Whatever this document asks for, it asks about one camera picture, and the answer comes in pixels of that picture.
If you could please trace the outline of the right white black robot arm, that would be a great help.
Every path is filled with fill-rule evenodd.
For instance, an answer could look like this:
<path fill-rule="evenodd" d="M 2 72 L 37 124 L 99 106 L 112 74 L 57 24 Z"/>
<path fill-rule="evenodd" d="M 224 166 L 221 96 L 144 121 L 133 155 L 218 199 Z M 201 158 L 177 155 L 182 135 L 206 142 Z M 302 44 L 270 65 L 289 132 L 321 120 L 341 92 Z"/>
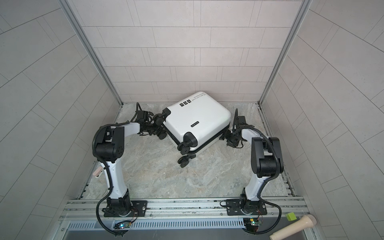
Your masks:
<path fill-rule="evenodd" d="M 227 141 L 228 147 L 235 149 L 244 142 L 250 143 L 253 176 L 240 196 L 239 208 L 245 215 L 259 213 L 267 203 L 261 198 L 264 187 L 284 170 L 280 140 L 267 137 L 247 124 L 244 116 L 235 116 L 232 129 L 227 130 L 221 139 Z"/>

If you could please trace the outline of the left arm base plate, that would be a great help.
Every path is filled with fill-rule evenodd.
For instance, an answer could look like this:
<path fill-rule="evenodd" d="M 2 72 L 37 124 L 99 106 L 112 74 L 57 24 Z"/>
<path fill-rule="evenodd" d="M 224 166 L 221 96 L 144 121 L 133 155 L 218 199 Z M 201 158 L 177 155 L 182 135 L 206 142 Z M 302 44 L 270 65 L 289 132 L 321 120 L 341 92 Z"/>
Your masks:
<path fill-rule="evenodd" d="M 117 204 L 116 206 L 107 204 L 107 207 L 103 208 L 102 212 L 104 213 L 104 217 L 107 218 L 144 217 L 147 206 L 147 201 L 131 201 L 131 205 L 128 207 L 124 207 L 121 204 Z"/>

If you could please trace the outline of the black white suitcase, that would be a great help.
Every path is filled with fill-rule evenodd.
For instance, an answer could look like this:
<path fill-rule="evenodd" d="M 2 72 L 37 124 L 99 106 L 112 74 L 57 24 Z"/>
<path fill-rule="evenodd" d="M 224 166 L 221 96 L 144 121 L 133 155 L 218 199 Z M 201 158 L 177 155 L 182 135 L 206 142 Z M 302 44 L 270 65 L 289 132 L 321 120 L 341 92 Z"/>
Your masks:
<path fill-rule="evenodd" d="M 225 134 L 231 113 L 205 92 L 197 92 L 155 115 L 155 124 L 162 127 L 182 157 L 181 168 Z"/>

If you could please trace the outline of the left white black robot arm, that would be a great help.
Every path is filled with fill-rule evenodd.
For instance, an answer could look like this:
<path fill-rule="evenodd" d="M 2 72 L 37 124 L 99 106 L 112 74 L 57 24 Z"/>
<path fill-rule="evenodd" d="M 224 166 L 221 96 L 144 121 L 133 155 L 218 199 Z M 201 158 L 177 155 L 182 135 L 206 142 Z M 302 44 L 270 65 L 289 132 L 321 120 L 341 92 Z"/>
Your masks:
<path fill-rule="evenodd" d="M 152 116 L 150 112 L 139 111 L 135 117 L 134 122 L 104 125 L 93 138 L 92 152 L 101 163 L 108 184 L 108 193 L 102 199 L 107 201 L 104 212 L 125 216 L 133 208 L 122 173 L 121 157 L 125 150 L 125 138 L 143 132 L 156 135 L 162 130 L 164 118 L 159 114 Z"/>

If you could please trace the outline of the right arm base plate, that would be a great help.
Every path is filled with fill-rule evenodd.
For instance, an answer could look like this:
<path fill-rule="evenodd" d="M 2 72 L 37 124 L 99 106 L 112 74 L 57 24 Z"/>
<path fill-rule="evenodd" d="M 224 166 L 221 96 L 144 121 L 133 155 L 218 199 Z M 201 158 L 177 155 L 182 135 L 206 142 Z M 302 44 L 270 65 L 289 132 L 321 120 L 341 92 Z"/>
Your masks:
<path fill-rule="evenodd" d="M 227 199 L 224 202 L 228 216 L 264 216 L 268 213 L 265 204 L 261 201 Z"/>

